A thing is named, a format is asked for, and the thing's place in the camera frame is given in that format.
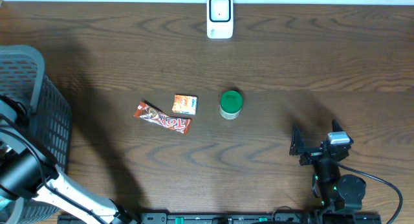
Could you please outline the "green lid seasoning jar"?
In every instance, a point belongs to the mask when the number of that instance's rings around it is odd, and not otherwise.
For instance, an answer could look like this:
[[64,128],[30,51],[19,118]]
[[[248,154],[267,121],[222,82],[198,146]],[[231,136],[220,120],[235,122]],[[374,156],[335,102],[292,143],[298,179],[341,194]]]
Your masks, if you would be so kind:
[[220,99],[220,114],[227,120],[237,118],[243,106],[242,95],[234,90],[226,91],[221,95]]

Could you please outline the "orange tissue pack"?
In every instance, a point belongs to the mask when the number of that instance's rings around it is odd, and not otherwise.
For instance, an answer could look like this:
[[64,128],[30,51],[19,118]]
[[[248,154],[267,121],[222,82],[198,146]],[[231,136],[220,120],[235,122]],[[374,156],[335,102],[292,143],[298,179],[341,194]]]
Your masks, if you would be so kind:
[[175,95],[172,112],[195,115],[197,112],[197,97],[188,95]]

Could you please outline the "red chocolate bar wrapper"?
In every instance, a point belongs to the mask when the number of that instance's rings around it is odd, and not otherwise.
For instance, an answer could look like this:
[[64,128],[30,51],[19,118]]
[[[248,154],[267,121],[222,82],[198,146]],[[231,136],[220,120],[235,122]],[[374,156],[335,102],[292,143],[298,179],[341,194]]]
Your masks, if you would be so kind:
[[134,117],[141,118],[166,129],[177,131],[183,135],[187,134],[192,122],[190,118],[171,117],[145,102],[141,102],[138,105]]

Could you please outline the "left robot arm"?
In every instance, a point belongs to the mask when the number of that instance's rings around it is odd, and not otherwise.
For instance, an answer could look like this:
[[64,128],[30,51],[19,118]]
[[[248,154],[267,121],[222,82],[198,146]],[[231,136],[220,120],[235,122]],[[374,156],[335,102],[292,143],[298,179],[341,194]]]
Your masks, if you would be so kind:
[[109,198],[72,180],[46,147],[20,128],[25,120],[19,104],[1,95],[1,145],[12,154],[1,163],[1,206],[19,198],[54,205],[85,223],[140,223],[141,219]]

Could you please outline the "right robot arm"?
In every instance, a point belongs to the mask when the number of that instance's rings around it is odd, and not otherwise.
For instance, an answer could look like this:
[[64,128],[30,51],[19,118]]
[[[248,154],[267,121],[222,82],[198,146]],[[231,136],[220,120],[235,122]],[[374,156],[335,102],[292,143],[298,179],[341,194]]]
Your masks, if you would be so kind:
[[289,155],[299,156],[302,166],[314,170],[312,192],[322,207],[307,214],[306,223],[355,223],[355,212],[362,209],[366,182],[355,175],[340,173],[338,163],[349,156],[353,139],[337,121],[317,147],[307,147],[297,125],[292,127]]

